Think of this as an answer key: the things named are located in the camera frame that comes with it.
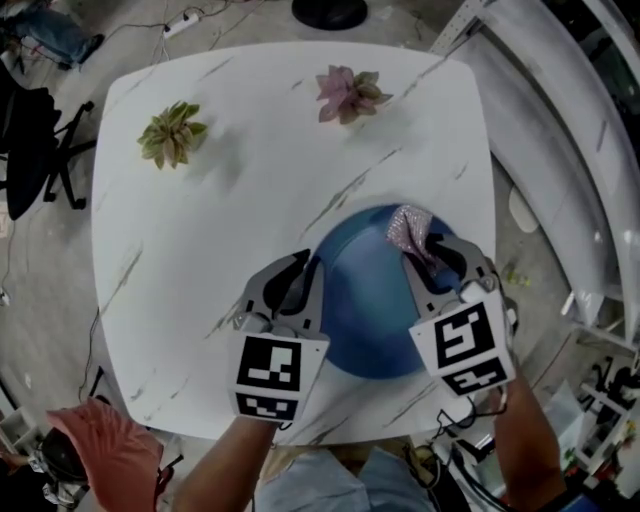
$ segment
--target shoe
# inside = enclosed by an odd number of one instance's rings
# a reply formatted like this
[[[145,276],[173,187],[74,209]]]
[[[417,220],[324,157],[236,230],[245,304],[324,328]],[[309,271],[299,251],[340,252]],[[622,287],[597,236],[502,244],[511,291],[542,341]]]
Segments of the shoe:
[[[100,48],[100,46],[102,46],[102,43],[104,43],[104,34],[98,34],[97,36],[93,36],[89,40],[89,48],[87,49],[85,54],[82,56],[82,58],[78,61],[78,64],[84,64],[87,61],[87,59],[91,57],[91,55],[93,55],[93,52],[95,52],[98,48]]]

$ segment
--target office chair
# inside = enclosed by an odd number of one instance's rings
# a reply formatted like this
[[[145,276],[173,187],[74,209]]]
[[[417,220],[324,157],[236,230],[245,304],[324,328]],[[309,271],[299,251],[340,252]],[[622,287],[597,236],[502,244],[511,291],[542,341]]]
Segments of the office chair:
[[[73,120],[55,129],[62,113],[54,108],[46,88],[27,90],[16,83],[4,65],[0,65],[0,159],[7,162],[7,177],[0,181],[6,189],[9,217],[21,217],[45,186],[44,201],[52,202],[51,191],[60,176],[71,208],[82,210],[86,199],[76,199],[69,178],[70,160],[96,145],[95,140],[71,146],[84,112],[93,103],[82,105]],[[64,133],[62,141],[56,136]]]

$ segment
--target artificial plant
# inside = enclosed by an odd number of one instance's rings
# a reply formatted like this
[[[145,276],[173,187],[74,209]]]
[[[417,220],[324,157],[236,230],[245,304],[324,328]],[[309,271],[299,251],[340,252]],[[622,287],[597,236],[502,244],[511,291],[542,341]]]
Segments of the artificial plant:
[[[329,66],[328,75],[316,76],[320,86],[318,100],[329,100],[320,109],[319,121],[325,123],[339,117],[341,124],[349,124],[358,116],[374,115],[376,105],[392,97],[376,85],[379,77],[378,72],[362,71],[354,76],[351,68]]]
[[[153,116],[138,139],[142,158],[153,159],[158,169],[163,168],[165,161],[174,169],[178,164],[188,164],[187,153],[197,148],[207,131],[205,124],[188,121],[199,110],[200,105],[182,101]]]

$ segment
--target gray floor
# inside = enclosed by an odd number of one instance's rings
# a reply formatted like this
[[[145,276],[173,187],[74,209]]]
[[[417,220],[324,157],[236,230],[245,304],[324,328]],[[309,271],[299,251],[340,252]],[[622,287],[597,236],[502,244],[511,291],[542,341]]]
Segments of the gray floor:
[[[222,48],[269,41],[338,39],[427,50],[461,1],[368,0],[368,3],[371,12],[367,22],[340,33],[320,32],[297,23],[287,0],[230,3],[221,14],[203,20],[169,41],[166,55],[158,44],[159,28],[123,28],[81,70],[63,73],[49,61],[29,60],[27,74],[21,80],[29,87],[49,87],[66,117],[72,116],[84,101],[96,103],[97,108],[82,125],[77,137],[80,141],[97,135],[100,111],[110,84],[152,63],[207,51],[214,43],[216,48]],[[166,9],[160,0],[81,0],[57,8],[70,8],[90,32],[111,34],[124,23],[168,20],[189,5],[194,5],[191,0],[171,0]],[[225,4],[198,5],[207,12],[215,12]],[[73,170],[75,189],[89,196],[89,201],[92,159],[92,152],[79,158]],[[575,384],[578,374],[591,365],[597,353],[571,342],[557,361],[564,361],[562,368],[573,365],[572,370],[558,370],[556,362],[554,372],[546,371],[569,332],[559,314],[569,293],[568,285],[544,234],[539,229],[524,234],[513,221],[507,205],[512,186],[508,176],[498,165],[494,174],[496,266],[501,272],[505,267],[513,268],[530,280],[529,286],[505,283],[507,294],[519,304],[520,330],[515,351],[525,374],[538,384],[538,391],[548,396],[565,375],[571,375]],[[11,266],[4,283],[12,304],[0,308],[0,376],[43,428],[44,411],[78,403],[78,387],[88,357],[89,328],[97,308],[89,212],[90,207],[82,212],[70,210],[66,199],[61,197],[54,203],[37,203],[12,227],[15,233]],[[8,265],[8,244],[8,238],[0,239],[0,272]],[[98,364],[105,367],[107,381],[117,390],[117,384],[110,378],[109,356],[99,326],[90,380]]]

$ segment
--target white power outlet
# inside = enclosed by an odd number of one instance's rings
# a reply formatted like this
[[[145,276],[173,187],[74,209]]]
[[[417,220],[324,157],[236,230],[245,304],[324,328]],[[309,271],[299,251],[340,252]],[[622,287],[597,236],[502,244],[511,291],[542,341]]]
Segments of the white power outlet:
[[[180,21],[177,21],[172,26],[170,26],[169,30],[165,30],[164,38],[171,39],[172,37],[182,32],[183,30],[186,30],[190,26],[195,25],[199,21],[200,21],[200,18],[198,17],[198,15],[195,12],[192,12],[191,14],[189,14],[189,16],[187,16],[186,19],[183,17]]]

